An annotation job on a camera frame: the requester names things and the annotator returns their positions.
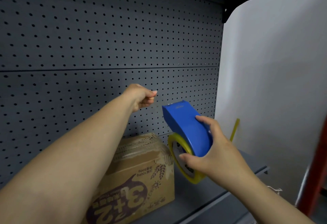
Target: wall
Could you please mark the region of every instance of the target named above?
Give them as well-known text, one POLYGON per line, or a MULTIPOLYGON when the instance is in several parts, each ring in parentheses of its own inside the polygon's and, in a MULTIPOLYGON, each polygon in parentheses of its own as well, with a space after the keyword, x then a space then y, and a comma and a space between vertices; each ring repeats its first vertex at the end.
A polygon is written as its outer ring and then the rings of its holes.
POLYGON ((327 114, 327 0, 250 0, 224 26, 216 119, 294 203, 327 114))

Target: brown cardboard box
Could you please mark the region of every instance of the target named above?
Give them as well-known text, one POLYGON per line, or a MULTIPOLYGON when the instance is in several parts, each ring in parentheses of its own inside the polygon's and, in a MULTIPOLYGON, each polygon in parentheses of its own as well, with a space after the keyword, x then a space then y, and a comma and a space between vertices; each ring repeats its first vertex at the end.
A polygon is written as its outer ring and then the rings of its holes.
POLYGON ((154 133, 139 135, 121 140, 82 224, 126 224, 174 199, 169 149, 154 133))

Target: packing tape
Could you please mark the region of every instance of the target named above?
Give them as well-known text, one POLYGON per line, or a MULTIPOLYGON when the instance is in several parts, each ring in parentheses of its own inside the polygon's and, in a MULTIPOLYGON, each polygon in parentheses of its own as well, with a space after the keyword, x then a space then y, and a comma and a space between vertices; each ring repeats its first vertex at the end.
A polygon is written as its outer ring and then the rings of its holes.
POLYGON ((187 164, 180 159, 179 155, 182 153, 194 155, 190 145, 183 139, 182 136, 180 136, 178 133, 169 135, 168 147, 179 170, 188 181, 197 184, 206 177, 203 173, 188 167, 187 164))

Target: yellow stick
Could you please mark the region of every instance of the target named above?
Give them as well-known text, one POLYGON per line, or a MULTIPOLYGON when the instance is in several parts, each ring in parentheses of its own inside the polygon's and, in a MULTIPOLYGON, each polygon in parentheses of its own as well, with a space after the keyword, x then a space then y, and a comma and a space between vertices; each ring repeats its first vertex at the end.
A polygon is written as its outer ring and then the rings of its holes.
POLYGON ((229 139, 231 142, 233 142, 234 135, 235 135, 235 132, 236 132, 236 129, 237 129, 239 123, 240 123, 240 119, 237 118, 236 122, 235 122, 235 125, 234 125, 234 128, 233 128, 233 132, 231 133, 231 138, 229 139))

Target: person's right arm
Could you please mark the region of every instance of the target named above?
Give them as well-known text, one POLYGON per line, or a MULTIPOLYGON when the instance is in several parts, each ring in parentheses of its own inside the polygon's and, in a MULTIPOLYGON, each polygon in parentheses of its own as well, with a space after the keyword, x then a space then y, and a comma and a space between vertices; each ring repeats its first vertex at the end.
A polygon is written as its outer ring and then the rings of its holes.
POLYGON ((215 183, 230 191, 259 223, 313 223, 256 177, 237 148, 223 135, 216 120, 205 116, 197 116, 196 119, 210 126, 213 144, 204 157, 186 153, 180 155, 190 168, 205 173, 215 183))

